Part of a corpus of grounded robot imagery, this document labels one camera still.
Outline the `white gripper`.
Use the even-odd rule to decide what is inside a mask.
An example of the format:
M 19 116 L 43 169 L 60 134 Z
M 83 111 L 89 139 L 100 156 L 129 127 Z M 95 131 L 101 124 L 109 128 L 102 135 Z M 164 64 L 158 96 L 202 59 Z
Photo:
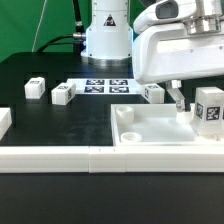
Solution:
M 224 74 L 224 13 L 221 0 L 140 0 L 133 23 L 134 79 L 166 82 L 178 112 L 185 110 L 181 81 Z

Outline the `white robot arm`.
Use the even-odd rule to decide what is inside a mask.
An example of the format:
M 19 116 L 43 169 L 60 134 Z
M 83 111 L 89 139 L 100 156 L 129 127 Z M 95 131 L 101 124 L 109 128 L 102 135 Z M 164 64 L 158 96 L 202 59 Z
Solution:
M 180 81 L 224 74 L 221 0 L 139 1 L 145 9 L 130 24 L 129 0 L 92 0 L 82 59 L 102 66 L 131 61 L 138 83 L 165 82 L 186 111 Z

